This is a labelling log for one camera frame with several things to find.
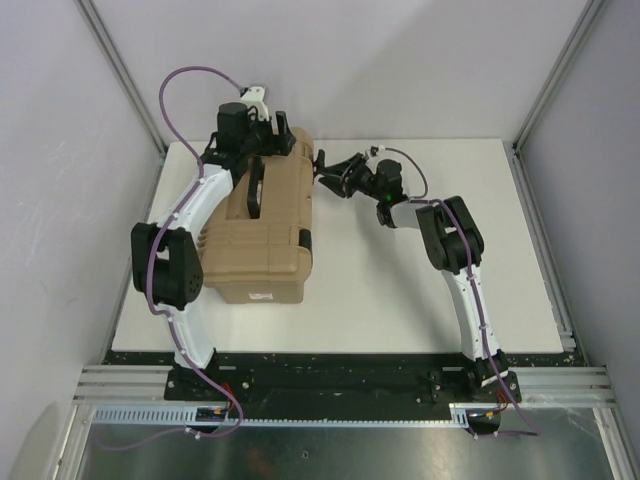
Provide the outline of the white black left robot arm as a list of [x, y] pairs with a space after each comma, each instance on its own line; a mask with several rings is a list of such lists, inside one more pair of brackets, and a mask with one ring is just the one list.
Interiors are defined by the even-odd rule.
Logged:
[[221, 376], [208, 367], [214, 344], [196, 307], [204, 284], [198, 236], [251, 160], [286, 155], [295, 142], [285, 112], [261, 119], [256, 105], [221, 105], [217, 130], [204, 151], [195, 155], [198, 170], [181, 197], [156, 221], [139, 222], [131, 231], [134, 288], [144, 294], [152, 314], [166, 318], [176, 361], [192, 368], [185, 385], [199, 399], [219, 392]]

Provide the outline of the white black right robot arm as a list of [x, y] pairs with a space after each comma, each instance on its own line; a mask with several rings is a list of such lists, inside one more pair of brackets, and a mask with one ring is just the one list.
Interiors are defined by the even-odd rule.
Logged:
[[427, 199], [410, 196], [403, 186], [402, 165], [392, 159], [369, 161], [382, 152], [372, 147], [334, 165], [320, 152], [314, 161], [314, 177], [341, 198], [361, 193], [376, 201], [380, 225], [420, 232], [432, 267], [444, 278], [456, 312], [461, 353], [467, 371], [461, 376], [463, 393], [484, 401], [509, 375], [506, 355], [494, 335], [481, 285], [484, 239], [466, 203], [459, 196]]

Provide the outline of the tan plastic toolbox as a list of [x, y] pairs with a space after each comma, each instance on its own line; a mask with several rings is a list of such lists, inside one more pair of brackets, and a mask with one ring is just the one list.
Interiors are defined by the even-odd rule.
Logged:
[[228, 304], [298, 304], [313, 267], [313, 139], [300, 127], [286, 155], [262, 156], [214, 210], [197, 247], [203, 286]]

